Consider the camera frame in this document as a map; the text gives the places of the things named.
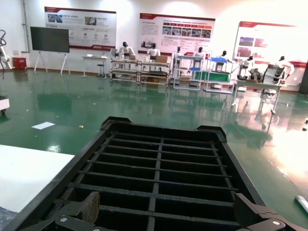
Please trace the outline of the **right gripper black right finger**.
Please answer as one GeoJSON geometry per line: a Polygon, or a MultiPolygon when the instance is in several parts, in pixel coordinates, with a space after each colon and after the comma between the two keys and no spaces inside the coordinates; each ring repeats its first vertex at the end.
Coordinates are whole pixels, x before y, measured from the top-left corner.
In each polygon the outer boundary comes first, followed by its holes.
{"type": "Polygon", "coordinates": [[[233,204],[234,215],[242,231],[305,231],[306,229],[287,221],[275,210],[250,202],[237,193],[233,204]]]}

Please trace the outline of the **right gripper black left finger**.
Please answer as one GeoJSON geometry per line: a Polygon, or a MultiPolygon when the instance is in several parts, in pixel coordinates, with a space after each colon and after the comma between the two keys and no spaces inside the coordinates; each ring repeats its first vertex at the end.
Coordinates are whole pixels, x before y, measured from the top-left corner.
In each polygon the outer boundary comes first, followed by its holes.
{"type": "Polygon", "coordinates": [[[24,228],[25,231],[90,231],[98,218],[100,195],[91,192],[82,202],[70,202],[51,218],[24,228]]]}

